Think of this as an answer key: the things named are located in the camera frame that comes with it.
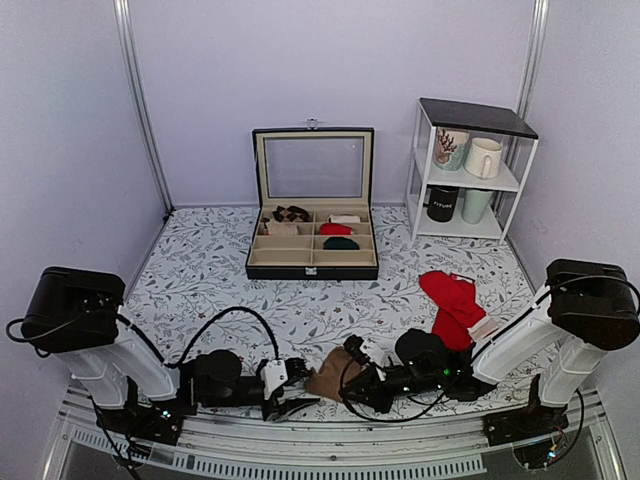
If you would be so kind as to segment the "tan ribbed sock pair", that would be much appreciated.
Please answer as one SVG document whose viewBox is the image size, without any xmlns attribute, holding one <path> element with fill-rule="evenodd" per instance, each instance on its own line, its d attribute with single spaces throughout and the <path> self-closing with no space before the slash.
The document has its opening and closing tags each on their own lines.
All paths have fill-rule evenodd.
<svg viewBox="0 0 640 480">
<path fill-rule="evenodd" d="M 310 377 L 305 382 L 306 392 L 342 402 L 339 395 L 340 377 L 351 359 L 351 355 L 343 347 L 334 348 L 318 371 L 312 369 Z"/>
</svg>

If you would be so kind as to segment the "black compartment storage box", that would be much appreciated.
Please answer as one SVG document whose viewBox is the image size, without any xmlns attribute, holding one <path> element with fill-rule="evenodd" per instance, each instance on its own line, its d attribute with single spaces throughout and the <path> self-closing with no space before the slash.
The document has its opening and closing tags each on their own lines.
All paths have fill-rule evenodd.
<svg viewBox="0 0 640 480">
<path fill-rule="evenodd" d="M 260 211 L 246 260 L 252 280 L 375 280 L 379 262 L 371 212 L 375 131 L 371 127 L 270 128 L 252 132 Z M 277 206 L 311 221 L 297 236 L 265 234 Z M 319 227 L 331 214 L 359 215 L 347 237 L 359 250 L 324 250 Z"/>
</svg>

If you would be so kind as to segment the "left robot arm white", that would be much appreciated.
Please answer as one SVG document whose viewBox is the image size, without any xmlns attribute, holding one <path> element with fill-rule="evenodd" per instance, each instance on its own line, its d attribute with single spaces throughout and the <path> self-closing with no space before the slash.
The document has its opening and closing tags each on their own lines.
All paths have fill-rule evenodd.
<svg viewBox="0 0 640 480">
<path fill-rule="evenodd" d="M 164 358 L 129 319 L 124 288 L 115 274 L 48 267 L 16 322 L 15 342 L 60 358 L 103 421 L 138 434 L 149 422 L 166 425 L 198 407 L 256 406 L 264 420 L 278 421 L 316 404 L 314 398 L 284 396 L 310 374 L 301 358 L 285 360 L 275 352 L 252 376 L 243 375 L 229 350 Z"/>
</svg>

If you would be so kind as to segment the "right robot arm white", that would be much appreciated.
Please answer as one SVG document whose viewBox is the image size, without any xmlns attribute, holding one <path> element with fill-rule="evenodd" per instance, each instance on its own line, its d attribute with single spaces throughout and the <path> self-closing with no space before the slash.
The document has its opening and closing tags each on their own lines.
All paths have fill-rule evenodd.
<svg viewBox="0 0 640 480">
<path fill-rule="evenodd" d="M 623 268 L 604 263 L 557 259 L 534 299 L 516 318 L 499 327 L 483 318 L 468 330 L 463 351 L 445 345 L 437 333 L 412 328 L 395 343 L 399 364 L 387 366 L 382 352 L 352 335 L 344 343 L 361 372 L 340 379 L 338 393 L 346 406 L 360 403 L 389 412 L 403 395 L 440 390 L 444 396 L 474 402 L 496 388 L 525 360 L 552 343 L 558 357 L 532 383 L 533 401 L 517 415 L 517 427 L 537 436 L 563 408 L 610 351 L 639 336 L 639 291 Z"/>
</svg>

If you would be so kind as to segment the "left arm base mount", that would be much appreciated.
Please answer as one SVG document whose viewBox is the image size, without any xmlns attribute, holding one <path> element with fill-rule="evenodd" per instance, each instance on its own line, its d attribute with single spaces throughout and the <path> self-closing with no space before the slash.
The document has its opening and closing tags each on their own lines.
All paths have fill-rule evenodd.
<svg viewBox="0 0 640 480">
<path fill-rule="evenodd" d="M 96 425 L 108 431 L 123 434 L 129 439 L 148 440 L 176 446 L 180 437 L 184 407 L 177 400 L 151 401 L 142 404 L 138 399 L 138 386 L 127 378 L 127 395 L 121 409 L 99 407 Z"/>
</svg>

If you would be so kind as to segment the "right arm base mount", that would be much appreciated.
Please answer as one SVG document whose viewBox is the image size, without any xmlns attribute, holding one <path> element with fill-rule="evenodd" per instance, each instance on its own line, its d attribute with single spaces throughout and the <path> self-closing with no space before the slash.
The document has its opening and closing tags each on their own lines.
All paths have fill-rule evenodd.
<svg viewBox="0 0 640 480">
<path fill-rule="evenodd" d="M 528 404 L 524 407 L 485 415 L 483 433 L 490 446 L 526 440 L 550 434 L 558 428 L 569 425 L 566 410 L 561 407 L 547 407 L 539 398 L 541 375 L 531 381 Z"/>
</svg>

